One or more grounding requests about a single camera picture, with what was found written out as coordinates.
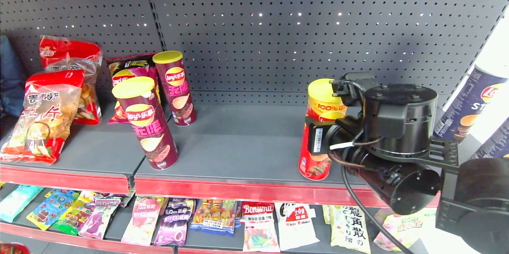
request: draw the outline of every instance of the yellow can lid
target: yellow can lid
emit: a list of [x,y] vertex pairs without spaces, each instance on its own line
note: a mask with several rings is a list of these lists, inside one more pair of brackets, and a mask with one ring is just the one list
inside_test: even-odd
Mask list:
[[318,101],[327,103],[342,103],[341,97],[332,96],[332,85],[330,84],[331,79],[321,78],[317,79],[307,87],[308,95]]
[[152,57],[152,61],[157,64],[168,64],[173,63],[182,59],[182,53],[180,51],[163,51],[155,54]]
[[155,87],[155,82],[147,76],[128,78],[117,83],[111,90],[117,99],[129,99],[149,93]]

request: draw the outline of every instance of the purple candy bag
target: purple candy bag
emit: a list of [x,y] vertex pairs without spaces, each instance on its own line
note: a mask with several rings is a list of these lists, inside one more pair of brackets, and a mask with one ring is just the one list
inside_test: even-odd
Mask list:
[[191,219],[196,201],[185,198],[173,198],[162,216],[157,231],[155,246],[168,245],[183,246],[186,241],[187,221]]

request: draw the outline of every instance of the maroon chip can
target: maroon chip can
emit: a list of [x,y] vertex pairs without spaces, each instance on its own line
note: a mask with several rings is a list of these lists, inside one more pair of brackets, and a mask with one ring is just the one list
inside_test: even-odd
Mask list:
[[151,167],[162,170],[174,165],[177,148],[157,99],[154,80],[147,76],[128,78],[111,92],[124,109]]
[[152,61],[156,64],[175,124],[189,126],[196,120],[196,111],[182,57],[180,51],[163,51],[155,54]]

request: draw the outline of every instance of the candy bag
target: candy bag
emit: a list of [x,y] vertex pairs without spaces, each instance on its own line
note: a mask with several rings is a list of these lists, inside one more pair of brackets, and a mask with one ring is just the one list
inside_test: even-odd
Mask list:
[[233,236],[236,210],[235,200],[201,200],[190,229]]
[[76,115],[84,77],[83,70],[32,75],[25,87],[25,109],[0,160],[56,162]]
[[275,203],[274,205],[278,217],[281,251],[320,241],[316,238],[309,205],[295,203]]
[[[380,215],[377,213],[377,220],[378,217],[386,216],[389,211],[392,212],[390,209],[387,209],[382,211]],[[394,238],[408,248],[420,238],[421,233],[427,227],[432,227],[434,225],[435,215],[436,209],[434,208],[424,208],[410,215],[399,215],[393,213],[387,215],[383,222],[383,227],[387,229]],[[387,251],[401,251],[382,233],[379,233],[373,242],[380,248]]]
[[244,252],[281,252],[274,226],[274,204],[243,202]]
[[183,246],[186,242],[187,221],[191,219],[196,202],[191,199],[173,198],[164,210],[164,214],[157,231],[155,246],[168,245]]
[[94,195],[94,192],[82,191],[71,207],[60,216],[54,227],[66,234],[78,235],[94,210],[95,206],[92,203]]
[[120,204],[120,198],[98,198],[89,218],[78,232],[79,236],[102,239],[106,233],[111,216]]
[[330,246],[354,249],[371,254],[364,213],[356,206],[330,205]]
[[132,218],[122,236],[122,243],[150,245],[163,201],[164,198],[154,196],[136,197]]
[[97,125],[101,121],[101,109],[95,91],[97,73],[102,63],[101,48],[91,42],[42,35],[39,43],[42,67],[47,72],[60,70],[84,70],[78,112],[74,122]]
[[44,187],[34,185],[19,185],[2,202],[0,202],[0,219],[12,223],[14,218],[27,207]]
[[41,230],[47,230],[71,207],[79,194],[74,190],[53,189],[46,194],[46,199],[27,215],[27,219]]
[[[159,102],[161,98],[159,96],[159,86],[157,83],[157,69],[152,61],[152,56],[155,53],[129,55],[124,57],[108,58],[106,62],[108,64],[109,72],[111,73],[111,81],[113,86],[117,83],[122,82],[128,78],[147,76],[154,80],[156,83],[156,94]],[[127,115],[117,101],[115,104],[115,114],[109,120],[108,124],[129,124]]]

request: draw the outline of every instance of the red shelf edge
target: red shelf edge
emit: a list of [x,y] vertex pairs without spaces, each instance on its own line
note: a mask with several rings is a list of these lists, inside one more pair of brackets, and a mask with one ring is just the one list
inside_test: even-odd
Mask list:
[[17,169],[15,167],[0,167],[2,182],[14,184],[28,184],[43,187],[90,190],[109,192],[114,194],[128,194],[129,181],[126,176],[81,175],[72,173],[57,173],[52,171],[36,171],[33,169]]
[[11,225],[9,223],[0,223],[0,229],[4,233],[13,235],[103,251],[122,253],[173,254],[173,247],[132,245],[121,243],[119,241],[99,240],[94,238],[42,231],[29,227]]
[[[136,177],[134,182],[136,194],[140,196],[180,196],[264,202],[280,201],[314,205],[357,205],[346,188],[158,180],[155,178]],[[387,207],[387,204],[370,189],[362,188],[354,189],[354,191],[366,207]],[[428,207],[437,207],[439,199],[440,196],[435,196]]]

